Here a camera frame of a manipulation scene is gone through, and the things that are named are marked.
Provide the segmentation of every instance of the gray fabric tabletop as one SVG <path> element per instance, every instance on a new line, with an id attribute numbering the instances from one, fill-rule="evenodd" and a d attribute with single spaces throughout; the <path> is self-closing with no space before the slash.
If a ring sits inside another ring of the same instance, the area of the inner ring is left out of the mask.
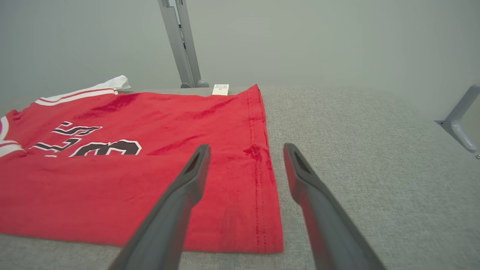
<path id="1" fill-rule="evenodd" d="M 297 145 L 387 268 L 480 269 L 480 160 L 440 126 L 387 92 L 259 87 L 285 251 L 184 252 L 180 269 L 314 268 L 301 208 L 288 189 L 285 142 Z M 145 91 L 212 93 L 211 88 Z M 106 269 L 119 250 L 0 234 L 0 269 Z"/>

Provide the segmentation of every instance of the basketball jersey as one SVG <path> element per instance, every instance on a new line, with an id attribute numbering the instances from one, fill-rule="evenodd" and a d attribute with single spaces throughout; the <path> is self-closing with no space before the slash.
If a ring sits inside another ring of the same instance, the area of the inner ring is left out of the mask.
<path id="1" fill-rule="evenodd" d="M 1 118 L 0 233 L 123 246 L 196 148 L 209 144 L 184 250 L 283 251 L 257 85 L 209 97 L 115 86 L 40 98 Z"/>

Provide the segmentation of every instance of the red shirt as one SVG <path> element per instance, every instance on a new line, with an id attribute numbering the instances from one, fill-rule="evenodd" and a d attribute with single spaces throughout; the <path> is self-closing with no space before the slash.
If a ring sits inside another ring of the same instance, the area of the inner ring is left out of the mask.
<path id="1" fill-rule="evenodd" d="M 257 85 L 209 97 L 88 89 L 41 98 L 1 124 L 1 233 L 122 246 L 209 144 L 184 250 L 283 251 Z"/>

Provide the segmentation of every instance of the metal stand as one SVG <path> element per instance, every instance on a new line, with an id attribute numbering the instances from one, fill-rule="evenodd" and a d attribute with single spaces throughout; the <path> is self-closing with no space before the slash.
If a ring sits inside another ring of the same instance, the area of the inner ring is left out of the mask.
<path id="1" fill-rule="evenodd" d="M 186 0 L 176 0 L 180 23 L 175 7 L 170 6 L 168 0 L 158 0 L 158 4 L 182 82 L 180 87 L 209 87 L 208 82 L 200 76 Z"/>

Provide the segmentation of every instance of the black number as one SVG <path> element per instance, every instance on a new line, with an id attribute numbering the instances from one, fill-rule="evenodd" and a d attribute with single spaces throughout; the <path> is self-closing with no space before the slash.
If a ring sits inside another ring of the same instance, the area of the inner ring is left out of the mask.
<path id="1" fill-rule="evenodd" d="M 54 129 L 52 132 L 66 135 L 66 136 L 85 136 L 97 129 L 101 129 L 101 126 L 74 126 L 71 127 L 70 129 L 62 129 L 62 127 L 67 127 L 71 126 L 72 123 L 65 121 L 62 124 L 60 124 L 56 129 Z"/>
<path id="2" fill-rule="evenodd" d="M 86 156 L 88 152 L 94 151 L 95 155 L 109 155 L 112 151 L 122 155 L 137 155 L 142 147 L 137 141 L 120 140 L 113 143 L 92 142 L 78 148 L 71 157 Z"/>
<path id="3" fill-rule="evenodd" d="M 39 148 L 39 149 L 42 149 L 42 150 L 45 150 L 45 151 L 51 150 L 51 151 L 57 153 L 57 152 L 61 152 L 65 149 L 69 148 L 70 146 L 78 143 L 80 140 L 81 139 L 78 139 L 78 138 L 70 138 L 70 139 L 63 142 L 64 144 L 66 144 L 63 147 L 58 146 L 58 145 L 48 145 L 46 143 L 37 143 L 36 145 L 32 146 L 31 148 L 36 147 L 36 148 Z"/>

